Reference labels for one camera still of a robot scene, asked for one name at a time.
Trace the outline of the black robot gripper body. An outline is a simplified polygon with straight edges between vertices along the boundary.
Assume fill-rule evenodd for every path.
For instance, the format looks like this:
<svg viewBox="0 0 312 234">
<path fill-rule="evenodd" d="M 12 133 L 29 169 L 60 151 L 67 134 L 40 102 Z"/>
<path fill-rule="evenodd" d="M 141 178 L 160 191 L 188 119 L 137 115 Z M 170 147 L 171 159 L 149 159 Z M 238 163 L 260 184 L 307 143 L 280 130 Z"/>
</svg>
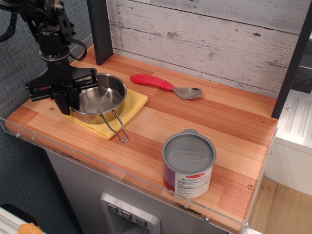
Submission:
<svg viewBox="0 0 312 234">
<path fill-rule="evenodd" d="M 95 68 L 77 68 L 63 59 L 47 62 L 48 68 L 37 78 L 27 82 L 25 88 L 32 101 L 53 98 L 53 92 L 67 94 L 71 89 L 82 90 L 98 86 Z"/>
</svg>

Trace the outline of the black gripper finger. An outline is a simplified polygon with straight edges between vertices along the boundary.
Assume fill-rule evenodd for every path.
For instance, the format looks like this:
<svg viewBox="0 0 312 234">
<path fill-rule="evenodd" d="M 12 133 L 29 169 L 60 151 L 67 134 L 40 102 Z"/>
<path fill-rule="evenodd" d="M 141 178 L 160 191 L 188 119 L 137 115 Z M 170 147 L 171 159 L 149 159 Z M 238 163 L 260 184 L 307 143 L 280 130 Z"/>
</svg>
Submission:
<svg viewBox="0 0 312 234">
<path fill-rule="evenodd" d="M 66 95 L 62 93 L 53 92 L 53 98 L 61 113 L 63 115 L 70 115 L 70 109 L 66 100 Z"/>
<path fill-rule="evenodd" d="M 66 94 L 68 105 L 76 110 L 79 110 L 80 108 L 79 94 L 80 94 L 80 90 L 78 88 L 71 89 Z"/>
</svg>

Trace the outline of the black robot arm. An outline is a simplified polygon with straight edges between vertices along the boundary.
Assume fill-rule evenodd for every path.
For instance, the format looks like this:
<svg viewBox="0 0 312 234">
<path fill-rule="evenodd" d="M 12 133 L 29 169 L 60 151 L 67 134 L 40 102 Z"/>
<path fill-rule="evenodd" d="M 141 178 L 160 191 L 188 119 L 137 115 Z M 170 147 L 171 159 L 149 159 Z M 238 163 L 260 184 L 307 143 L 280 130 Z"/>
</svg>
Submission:
<svg viewBox="0 0 312 234">
<path fill-rule="evenodd" d="M 71 109 L 78 110 L 81 91 L 98 85 L 97 71 L 76 68 L 69 63 L 68 58 L 72 56 L 69 45 L 83 46 L 84 43 L 73 38 L 74 24 L 66 15 L 63 1 L 2 0 L 0 8 L 11 12 L 9 26 L 0 40 L 6 41 L 14 35 L 20 15 L 39 44 L 41 59 L 47 64 L 43 74 L 25 84 L 31 100 L 53 99 L 64 115 L 69 115 Z"/>
</svg>

